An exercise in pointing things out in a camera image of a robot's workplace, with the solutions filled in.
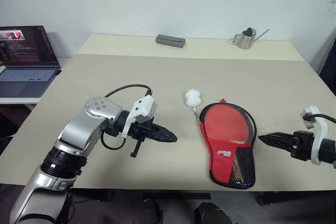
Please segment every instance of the white wall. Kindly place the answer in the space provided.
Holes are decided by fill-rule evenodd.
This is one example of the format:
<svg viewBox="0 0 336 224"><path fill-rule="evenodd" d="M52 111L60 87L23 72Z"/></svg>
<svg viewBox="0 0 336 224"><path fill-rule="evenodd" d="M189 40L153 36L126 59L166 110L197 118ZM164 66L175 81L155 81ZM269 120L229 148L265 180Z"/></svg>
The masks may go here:
<svg viewBox="0 0 336 224"><path fill-rule="evenodd" d="M314 69L334 39L336 0L1 0L0 25L44 25L59 57L90 33L232 38L251 26L291 40Z"/></svg>

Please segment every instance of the white ball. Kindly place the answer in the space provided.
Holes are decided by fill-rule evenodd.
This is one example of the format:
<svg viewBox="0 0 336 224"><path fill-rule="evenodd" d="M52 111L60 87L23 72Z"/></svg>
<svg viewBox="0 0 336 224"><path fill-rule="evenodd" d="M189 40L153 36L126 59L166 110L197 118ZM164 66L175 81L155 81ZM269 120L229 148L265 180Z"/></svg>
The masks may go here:
<svg viewBox="0 0 336 224"><path fill-rule="evenodd" d="M189 107L199 106L202 103L200 96L201 93L198 90L190 89L185 93L185 103Z"/></svg>

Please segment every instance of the laptop screen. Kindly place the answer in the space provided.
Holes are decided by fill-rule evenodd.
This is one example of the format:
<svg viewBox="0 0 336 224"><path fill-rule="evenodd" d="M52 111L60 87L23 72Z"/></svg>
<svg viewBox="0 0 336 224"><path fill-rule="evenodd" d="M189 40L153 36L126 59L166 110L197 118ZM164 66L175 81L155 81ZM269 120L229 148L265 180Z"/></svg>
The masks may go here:
<svg viewBox="0 0 336 224"><path fill-rule="evenodd" d="M0 27L0 60L8 67L59 67L43 26Z"/></svg>

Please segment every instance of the laptop keyboard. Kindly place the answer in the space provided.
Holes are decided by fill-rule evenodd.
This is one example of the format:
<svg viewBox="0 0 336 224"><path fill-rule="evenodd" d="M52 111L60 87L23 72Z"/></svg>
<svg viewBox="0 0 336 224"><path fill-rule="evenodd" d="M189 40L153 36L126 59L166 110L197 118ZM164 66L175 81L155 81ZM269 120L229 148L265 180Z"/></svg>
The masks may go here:
<svg viewBox="0 0 336 224"><path fill-rule="evenodd" d="M55 69L6 69L0 81L48 81Z"/></svg>

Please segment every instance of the black mesh pocket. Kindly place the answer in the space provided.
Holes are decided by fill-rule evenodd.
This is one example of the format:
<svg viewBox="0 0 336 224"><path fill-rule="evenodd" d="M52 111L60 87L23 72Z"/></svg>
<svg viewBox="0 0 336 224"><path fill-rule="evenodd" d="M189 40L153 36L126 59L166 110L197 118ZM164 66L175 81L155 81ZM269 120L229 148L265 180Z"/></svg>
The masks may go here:
<svg viewBox="0 0 336 224"><path fill-rule="evenodd" d="M230 174L229 187L248 189L256 181L252 148L238 147Z"/></svg>

